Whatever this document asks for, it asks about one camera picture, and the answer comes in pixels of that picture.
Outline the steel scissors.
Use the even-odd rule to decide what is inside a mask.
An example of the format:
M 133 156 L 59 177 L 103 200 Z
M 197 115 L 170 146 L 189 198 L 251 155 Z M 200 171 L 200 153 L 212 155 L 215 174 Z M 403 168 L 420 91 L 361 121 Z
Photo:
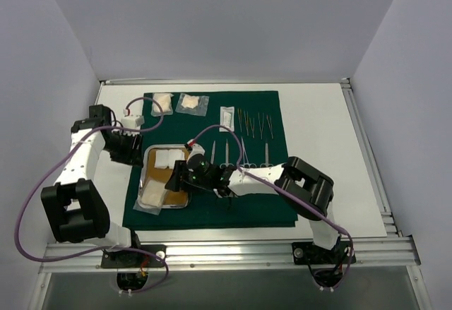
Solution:
M 229 142 L 225 141 L 225 161 L 220 165 L 221 169 L 227 169 L 233 167 L 233 164 L 230 162 L 230 147 Z
M 213 164 L 215 161 L 215 150 L 216 150 L 216 141 L 213 141 L 211 154 L 210 154 L 210 163 Z

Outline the thin steel tweezers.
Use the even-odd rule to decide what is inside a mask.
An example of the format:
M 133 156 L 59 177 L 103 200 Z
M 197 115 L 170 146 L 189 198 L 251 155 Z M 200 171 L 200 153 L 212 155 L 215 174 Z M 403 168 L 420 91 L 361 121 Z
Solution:
M 251 129 L 251 137 L 254 138 L 254 131 L 255 131 L 255 120 L 251 117 L 248 118 L 249 121 L 249 128 Z
M 246 135 L 249 136 L 249 117 L 246 111 L 244 111 L 244 124 L 246 129 Z
M 239 123 L 239 130 L 240 130 L 240 133 L 242 133 L 243 129 L 242 129 L 242 110 L 241 109 L 237 109 L 237 117 L 238 117 L 238 123 Z
M 264 135 L 264 130 L 265 130 L 264 121 L 265 121 L 264 113 L 259 113 L 258 114 L 258 125 L 259 125 L 259 132 L 260 132 L 261 140 L 263 140 L 263 135 Z

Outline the dark green surgical cloth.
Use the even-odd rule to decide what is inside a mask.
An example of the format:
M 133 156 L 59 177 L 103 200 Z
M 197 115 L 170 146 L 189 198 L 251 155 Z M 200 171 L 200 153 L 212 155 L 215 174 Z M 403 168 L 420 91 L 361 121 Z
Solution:
M 246 135 L 244 120 L 240 133 L 238 117 L 235 119 L 235 132 L 221 132 L 212 129 L 199 140 L 210 158 L 213 141 L 216 141 L 215 163 L 225 161 L 225 141 L 229 142 L 230 162 L 239 157 L 238 142 L 244 139 L 249 161 L 260 165 L 264 162 L 264 146 L 268 142 L 270 163 L 277 165 L 289 157 L 285 140 L 283 119 L 280 111 L 279 94 L 276 91 L 263 92 L 217 92 L 208 93 L 209 104 L 205 117 L 175 112 L 165 116 L 163 123 L 154 131 L 143 136 L 143 149 L 151 145 L 184 144 L 195 137 L 205 127 L 218 124 L 221 107 L 235 107 L 246 111 L 255 120 L 254 138 Z M 265 115 L 265 130 L 261 140 L 258 114 Z M 270 137 L 266 116 L 273 121 L 274 139 Z M 136 231 L 181 230 L 181 229 L 223 229 L 240 227 L 293 227 L 298 218 L 291 207 L 276 195 L 248 195 L 238 198 L 218 198 L 214 193 L 199 191 L 191 195 L 189 205 L 182 209 L 163 209 L 159 215 L 151 215 L 134 210 L 138 197 L 141 168 L 131 170 L 129 186 L 124 206 L 123 225 Z

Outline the white suture packet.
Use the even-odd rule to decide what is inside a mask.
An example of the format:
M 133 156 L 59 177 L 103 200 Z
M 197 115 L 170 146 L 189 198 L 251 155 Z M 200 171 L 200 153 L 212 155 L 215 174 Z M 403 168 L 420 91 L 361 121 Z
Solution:
M 234 107 L 220 108 L 220 124 L 231 131 L 234 131 Z

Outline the steel instrument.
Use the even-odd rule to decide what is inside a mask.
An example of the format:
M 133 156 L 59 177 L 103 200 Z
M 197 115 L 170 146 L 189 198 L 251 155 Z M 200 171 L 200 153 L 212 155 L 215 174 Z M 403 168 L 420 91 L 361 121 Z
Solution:
M 270 132 L 270 137 L 273 140 L 274 139 L 274 133 L 273 133 L 273 121 L 270 115 L 266 116 L 267 122 L 268 122 L 268 130 Z

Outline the white gauze square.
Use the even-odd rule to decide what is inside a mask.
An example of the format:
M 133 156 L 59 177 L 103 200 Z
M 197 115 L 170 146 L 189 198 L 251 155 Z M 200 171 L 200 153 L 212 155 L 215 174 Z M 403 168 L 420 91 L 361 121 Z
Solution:
M 154 168 L 166 169 L 169 166 L 169 150 L 156 150 Z

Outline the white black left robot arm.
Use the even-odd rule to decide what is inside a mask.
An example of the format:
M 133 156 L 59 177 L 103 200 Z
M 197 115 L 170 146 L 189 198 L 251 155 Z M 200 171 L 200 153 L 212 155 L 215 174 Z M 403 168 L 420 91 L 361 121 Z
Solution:
M 40 198 L 57 242 L 90 242 L 117 251 L 126 267 L 137 266 L 143 257 L 138 235 L 110 220 L 109 211 L 93 179 L 102 151 L 119 164 L 142 168 L 143 137 L 113 131 L 112 110 L 89 107 L 88 118 L 71 127 L 73 156 L 53 186 L 44 187 Z

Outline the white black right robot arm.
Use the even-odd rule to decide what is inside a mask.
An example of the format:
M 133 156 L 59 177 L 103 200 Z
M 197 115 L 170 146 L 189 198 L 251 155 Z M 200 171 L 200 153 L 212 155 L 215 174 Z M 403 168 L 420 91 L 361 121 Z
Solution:
M 178 160 L 165 189 L 173 192 L 204 190 L 219 198 L 248 195 L 279 195 L 301 217 L 309 221 L 314 254 L 321 262 L 339 254 L 342 229 L 328 216 L 333 200 L 333 180 L 298 157 L 270 167 L 215 165 L 204 155 Z

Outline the white gauze pad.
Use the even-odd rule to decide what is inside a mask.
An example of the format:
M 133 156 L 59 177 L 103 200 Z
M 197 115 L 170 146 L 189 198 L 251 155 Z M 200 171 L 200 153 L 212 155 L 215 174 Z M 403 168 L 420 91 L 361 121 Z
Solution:
M 205 117 L 208 111 L 209 96 L 188 95 L 181 93 L 176 106 L 176 112 L 191 116 Z
M 159 215 L 165 202 L 168 190 L 165 183 L 149 179 L 138 194 L 134 210 L 151 215 Z
M 172 93 L 153 93 L 151 115 L 153 117 L 172 115 L 172 98 Z

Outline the stainless steel instrument tray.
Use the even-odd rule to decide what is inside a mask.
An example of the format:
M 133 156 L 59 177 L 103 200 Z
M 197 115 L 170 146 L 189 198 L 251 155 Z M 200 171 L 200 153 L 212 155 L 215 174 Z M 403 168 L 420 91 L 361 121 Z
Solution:
M 155 168 L 156 152 L 158 150 L 181 150 L 184 153 L 184 159 L 188 158 L 188 151 L 183 144 L 166 144 L 166 145 L 151 145 L 149 146 L 143 155 L 143 168 L 141 170 L 141 178 L 138 188 L 138 196 L 141 197 L 145 185 L 149 179 L 166 184 L 172 174 L 172 169 L 169 167 L 166 169 Z M 169 191 L 165 201 L 162 205 L 163 209 L 182 209 L 189 205 L 190 194 L 187 192 L 172 192 Z

